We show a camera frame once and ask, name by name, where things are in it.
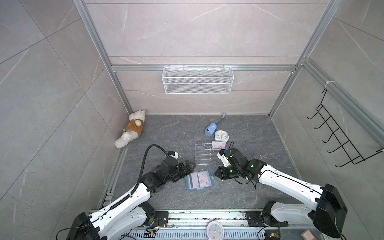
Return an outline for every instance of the dark gray marble surface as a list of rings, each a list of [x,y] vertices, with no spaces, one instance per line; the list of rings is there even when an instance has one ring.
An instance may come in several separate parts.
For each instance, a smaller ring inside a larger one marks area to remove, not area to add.
[[[220,116],[147,116],[140,138],[128,144],[113,200],[128,191],[137,181],[142,158],[150,144],[173,150],[184,159],[194,162],[195,142],[213,141],[204,134],[205,128],[217,122]],[[229,133],[229,141],[248,159],[258,158],[276,169],[296,177],[293,166],[277,135],[269,116],[227,116],[217,130]],[[164,154],[157,148],[150,149],[144,173],[161,163]],[[195,172],[210,170],[214,175],[217,166],[197,165]],[[192,208],[263,208],[268,200],[283,203],[300,203],[287,194],[266,186],[240,185],[233,179],[221,181],[215,177],[214,186],[208,189],[187,191],[185,180],[167,183],[164,189],[148,202],[155,209]]]

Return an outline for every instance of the aluminum frame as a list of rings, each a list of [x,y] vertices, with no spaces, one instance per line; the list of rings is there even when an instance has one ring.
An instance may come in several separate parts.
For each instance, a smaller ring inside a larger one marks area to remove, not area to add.
[[[360,106],[348,93],[324,73],[312,60],[304,58],[302,64],[305,69],[338,101],[350,115],[371,135],[373,139],[384,147],[384,127],[375,121],[367,111]]]
[[[119,93],[119,96],[121,98],[121,101],[124,104],[125,109],[129,114],[133,113],[131,106],[129,105],[128,98],[125,95],[124,89],[119,81],[119,78],[117,77],[116,73],[111,68],[111,61],[109,60],[109,57],[107,55],[107,52],[104,48],[103,43],[101,42],[100,36],[97,33],[96,27],[92,21],[91,15],[89,14],[89,11],[87,9],[86,4],[84,3],[84,0],[73,0],[77,10],[79,11],[80,17],[84,22],[85,27],[87,28],[89,35],[91,36],[91,39],[100,55],[101,60],[103,61],[105,68],[107,69],[107,72],[109,76],[112,79],[113,84],[116,87],[116,90]]]
[[[275,115],[277,109],[280,107],[281,103],[283,102],[288,90],[291,88],[293,82],[295,81],[298,72],[300,72],[300,69],[302,67],[300,62],[305,57],[309,56],[312,53],[317,42],[319,41],[320,37],[323,35],[328,24],[331,22],[332,17],[336,13],[336,10],[341,5],[342,1],[343,0],[330,0],[329,1],[327,7],[325,8],[323,15],[320,18],[319,23],[317,24],[311,38],[309,39],[307,45],[304,48],[303,53],[301,54],[301,56],[300,56],[300,58],[296,64],[296,66],[297,66],[296,71],[289,76],[287,82],[284,84],[282,90],[280,91],[279,96],[277,97],[275,103],[273,104],[273,106],[272,106],[272,108],[268,114],[271,118],[273,118],[273,116]]]
[[[296,65],[290,64],[178,64],[178,65],[164,65],[164,64],[142,64],[142,65],[112,65],[113,71],[163,71],[165,67],[231,67],[234,71],[295,71]]]

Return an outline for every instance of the black hook rack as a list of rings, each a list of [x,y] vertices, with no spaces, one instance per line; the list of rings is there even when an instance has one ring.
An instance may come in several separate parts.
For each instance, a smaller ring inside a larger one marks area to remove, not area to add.
[[[316,108],[316,110],[317,110],[316,113],[313,115],[313,117],[308,118],[308,119],[312,119],[312,118],[314,118],[317,114],[319,114],[319,115],[321,116],[321,118],[324,120],[324,122],[323,122],[319,127],[313,127],[313,128],[314,128],[314,129],[319,129],[319,128],[321,128],[324,124],[326,124],[326,125],[329,127],[329,129],[331,130],[331,132],[332,132],[331,135],[329,136],[329,138],[328,138],[327,141],[322,140],[323,143],[327,143],[327,142],[329,142],[329,140],[331,139],[332,135],[334,135],[335,138],[336,138],[336,140],[339,142],[340,146],[339,146],[338,148],[336,148],[335,150],[331,151],[331,152],[334,152],[334,151],[338,150],[339,148],[342,148],[342,149],[344,150],[344,152],[347,154],[347,156],[348,156],[348,158],[349,158],[349,162],[346,162],[346,163],[344,163],[344,164],[341,165],[341,166],[337,166],[337,165],[335,165],[335,166],[336,166],[336,167],[342,167],[342,166],[345,166],[346,164],[348,164],[348,163],[350,163],[350,162],[353,163],[353,164],[358,164],[358,163],[360,163],[360,162],[362,162],[362,161],[367,160],[367,159],[370,158],[370,157],[373,157],[373,156],[375,156],[375,155],[381,153],[382,150],[383,150],[384,148],[377,150],[375,154],[373,154],[373,155],[371,155],[371,156],[369,156],[369,157],[367,157],[367,158],[363,158],[363,156],[362,156],[362,155],[360,154],[360,152],[356,149],[355,145],[353,145],[353,143],[351,142],[351,140],[349,139],[349,137],[344,133],[343,129],[339,126],[339,124],[335,121],[335,119],[332,117],[332,115],[331,115],[331,114],[328,112],[328,110],[324,107],[324,105],[323,105],[323,100],[324,100],[325,94],[327,93],[327,89],[324,89],[324,90],[323,90],[323,93],[324,93],[323,98],[321,99],[321,102],[320,102],[319,106]],[[321,112],[320,112],[321,109],[324,109],[324,110],[328,113],[329,117],[328,117],[327,119],[325,119],[324,116],[321,114]],[[329,126],[329,124],[328,124],[328,122],[327,122],[329,119],[332,119],[332,120],[336,123],[336,125],[337,125],[336,130],[332,130],[332,128]],[[341,130],[341,132],[342,132],[342,133],[344,134],[344,136],[347,138],[347,141],[346,141],[345,143],[342,144],[342,143],[340,142],[340,140],[338,139],[338,137],[336,136],[335,133],[336,133],[337,130]],[[351,143],[351,145],[353,146],[353,148],[354,148],[354,149],[356,150],[356,152],[359,154],[359,155],[358,155],[357,157],[355,157],[354,159],[352,159],[352,158],[349,156],[348,152],[347,152],[347,151],[345,150],[345,148],[344,148],[344,145],[347,144],[348,142]],[[358,159],[359,157],[361,157],[362,160],[360,160],[360,161],[354,163],[353,161],[356,160],[356,159]]]

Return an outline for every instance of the white clock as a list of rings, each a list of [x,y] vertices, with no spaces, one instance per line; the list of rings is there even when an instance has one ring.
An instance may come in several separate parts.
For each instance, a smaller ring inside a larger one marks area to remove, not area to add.
[[[224,130],[217,130],[215,132],[215,141],[217,142],[227,142],[229,139],[229,135]]]
[[[207,226],[207,237],[209,240],[222,240],[224,228],[218,221],[212,221]]]

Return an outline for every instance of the wire mesh basket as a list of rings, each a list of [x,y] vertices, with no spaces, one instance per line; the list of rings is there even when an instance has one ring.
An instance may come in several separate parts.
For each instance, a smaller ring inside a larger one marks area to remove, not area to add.
[[[233,71],[225,66],[164,67],[162,80],[166,94],[230,93]]]

